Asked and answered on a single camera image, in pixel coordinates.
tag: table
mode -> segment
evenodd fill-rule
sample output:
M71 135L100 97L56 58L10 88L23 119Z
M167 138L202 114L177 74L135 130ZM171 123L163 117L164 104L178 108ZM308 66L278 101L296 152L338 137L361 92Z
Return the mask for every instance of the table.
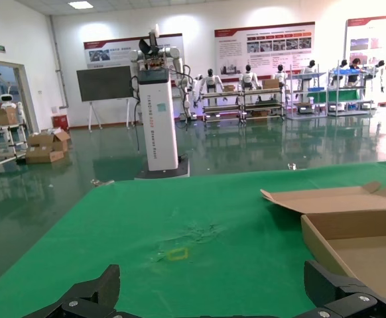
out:
M386 185L386 162L117 182L92 190L0 278L0 317L56 301L121 267L117 309L141 317L274 315L312 309L300 215L260 193ZM168 253L180 250L180 260Z

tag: poster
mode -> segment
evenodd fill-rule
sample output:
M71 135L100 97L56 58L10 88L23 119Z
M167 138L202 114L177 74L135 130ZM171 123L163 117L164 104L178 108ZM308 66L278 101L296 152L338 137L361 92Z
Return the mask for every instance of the poster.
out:
M386 16L347 21L345 58L349 61L359 58L361 65L374 65L384 60L386 67ZM385 93L380 92L379 85L373 86L379 103L386 102L386 69L383 85Z
M84 50L86 55L87 67L91 68L112 68L116 66L129 66L129 52L139 50L139 41L145 39L149 43L149 37L139 38L118 38L115 40L102 40L96 42L85 42ZM161 35L157 39L158 46L171 47L175 46L180 49L181 57L184 61L184 46L182 34Z
M215 30L217 74L237 80L250 64L259 78L271 76L282 64L299 71L312 60L315 23Z

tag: glossy floor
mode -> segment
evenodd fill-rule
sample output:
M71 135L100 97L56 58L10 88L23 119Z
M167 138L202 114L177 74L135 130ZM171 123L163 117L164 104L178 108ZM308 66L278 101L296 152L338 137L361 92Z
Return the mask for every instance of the glossy floor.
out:
M87 192L91 180L132 180L146 159L144 134L115 127L72 131L72 146L54 164L0 167L0 275ZM386 161L386 109L374 117L274 119L177 129L179 154L192 176ZM194 197L194 189L186 193Z

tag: doorway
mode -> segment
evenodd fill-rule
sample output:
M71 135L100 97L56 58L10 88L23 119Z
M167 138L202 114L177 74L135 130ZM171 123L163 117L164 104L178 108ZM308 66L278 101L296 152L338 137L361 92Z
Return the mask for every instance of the doorway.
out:
M38 131L27 74L23 65L0 62L0 95L3 94L11 94L13 103L23 104L27 130L30 133Z

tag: screw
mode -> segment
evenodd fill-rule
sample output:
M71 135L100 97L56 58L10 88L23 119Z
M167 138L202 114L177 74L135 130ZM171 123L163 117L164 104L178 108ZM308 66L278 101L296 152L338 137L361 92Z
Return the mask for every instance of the screw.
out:
M318 314L323 318L329 318L330 314L327 311L319 311Z

